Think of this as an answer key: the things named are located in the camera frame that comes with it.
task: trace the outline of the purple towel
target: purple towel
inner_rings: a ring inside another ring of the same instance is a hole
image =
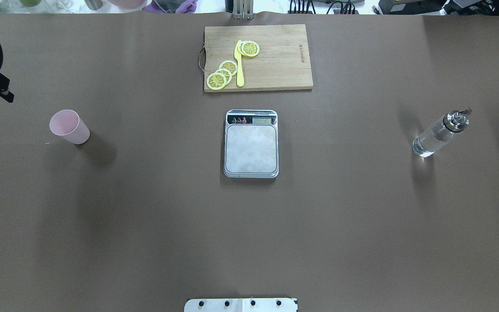
[[[196,12],[196,2],[198,0],[186,0],[175,10],[175,13],[193,13]],[[142,10],[152,13],[165,13],[161,8],[152,1],[150,5],[146,6]]]

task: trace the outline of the cutting board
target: cutting board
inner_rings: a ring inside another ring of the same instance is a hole
[[[238,40],[259,44],[259,55],[242,57],[245,85],[237,87],[236,76],[222,90],[207,86],[207,77],[220,63],[234,59]],[[305,25],[210,26],[205,28],[204,91],[275,91],[313,88]]]

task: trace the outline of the bottle cap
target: bottle cap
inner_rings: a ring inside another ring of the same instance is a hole
[[[452,110],[444,117],[444,126],[451,132],[462,132],[469,126],[469,117],[467,115],[471,114],[471,112],[471,108],[469,107],[461,112],[459,110]]]

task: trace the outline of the lime slice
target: lime slice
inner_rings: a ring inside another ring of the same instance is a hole
[[[236,75],[236,72],[238,71],[238,65],[236,64],[236,62],[231,61],[229,59],[222,62],[218,67],[219,69],[221,68],[228,69],[232,75]]]
[[[220,68],[220,69],[217,69],[215,72],[221,73],[226,77],[226,85],[228,85],[230,83],[230,81],[232,81],[232,73],[230,73],[230,71],[228,69]]]
[[[207,86],[211,90],[220,90],[226,86],[226,77],[221,73],[212,73],[207,78]]]
[[[255,57],[259,54],[259,44],[255,41],[243,41],[240,45],[240,53],[247,57]]]

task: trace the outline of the silver metal bracket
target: silver metal bracket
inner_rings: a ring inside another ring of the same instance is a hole
[[[232,17],[236,20],[253,19],[253,0],[234,0]]]

